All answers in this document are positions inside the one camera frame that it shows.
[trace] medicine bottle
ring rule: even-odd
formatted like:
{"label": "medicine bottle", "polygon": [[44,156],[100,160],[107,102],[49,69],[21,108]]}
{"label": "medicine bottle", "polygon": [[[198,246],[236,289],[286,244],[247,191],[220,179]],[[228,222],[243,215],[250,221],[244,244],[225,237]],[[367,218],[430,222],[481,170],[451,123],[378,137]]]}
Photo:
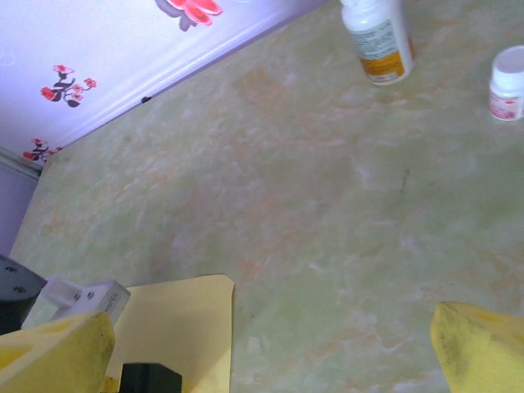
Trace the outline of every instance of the medicine bottle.
{"label": "medicine bottle", "polygon": [[524,117],[524,45],[509,47],[493,60],[490,112],[499,120]]}
{"label": "medicine bottle", "polygon": [[404,79],[415,54],[402,0],[341,0],[342,20],[350,31],[368,79],[377,85]]}

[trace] black plastic part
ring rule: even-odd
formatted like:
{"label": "black plastic part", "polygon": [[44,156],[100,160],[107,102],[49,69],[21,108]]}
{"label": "black plastic part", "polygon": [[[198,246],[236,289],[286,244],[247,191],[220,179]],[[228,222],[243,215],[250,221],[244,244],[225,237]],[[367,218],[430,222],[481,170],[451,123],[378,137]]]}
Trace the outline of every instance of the black plastic part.
{"label": "black plastic part", "polygon": [[161,364],[124,364],[119,393],[181,392],[182,376]]}
{"label": "black plastic part", "polygon": [[0,335],[21,329],[47,281],[0,255]]}

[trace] white bottle cap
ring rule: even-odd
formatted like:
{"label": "white bottle cap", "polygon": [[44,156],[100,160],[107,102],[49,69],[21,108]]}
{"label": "white bottle cap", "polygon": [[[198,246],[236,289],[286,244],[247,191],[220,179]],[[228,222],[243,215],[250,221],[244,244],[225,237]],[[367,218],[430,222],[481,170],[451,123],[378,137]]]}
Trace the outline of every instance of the white bottle cap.
{"label": "white bottle cap", "polygon": [[493,60],[493,82],[504,90],[524,89],[524,45],[509,47]]}

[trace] marble surface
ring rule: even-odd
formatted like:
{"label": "marble surface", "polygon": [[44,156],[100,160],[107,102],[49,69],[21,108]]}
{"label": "marble surface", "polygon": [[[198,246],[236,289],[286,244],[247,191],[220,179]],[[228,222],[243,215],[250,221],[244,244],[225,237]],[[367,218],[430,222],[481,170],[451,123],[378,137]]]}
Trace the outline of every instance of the marble surface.
{"label": "marble surface", "polygon": [[404,82],[367,82],[330,2],[51,158],[11,256],[78,283],[226,273],[232,392],[448,391],[435,303],[524,314],[524,123],[486,106],[524,7],[406,5]]}

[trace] yellow foam block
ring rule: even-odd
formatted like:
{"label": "yellow foam block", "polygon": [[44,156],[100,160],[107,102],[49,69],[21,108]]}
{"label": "yellow foam block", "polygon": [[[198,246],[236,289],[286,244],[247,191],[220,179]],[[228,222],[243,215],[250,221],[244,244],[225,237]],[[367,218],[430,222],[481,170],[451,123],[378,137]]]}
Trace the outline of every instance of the yellow foam block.
{"label": "yellow foam block", "polygon": [[524,391],[524,318],[446,301],[430,336],[453,393]]}
{"label": "yellow foam block", "polygon": [[0,393],[98,393],[114,346],[104,312],[0,336]]}

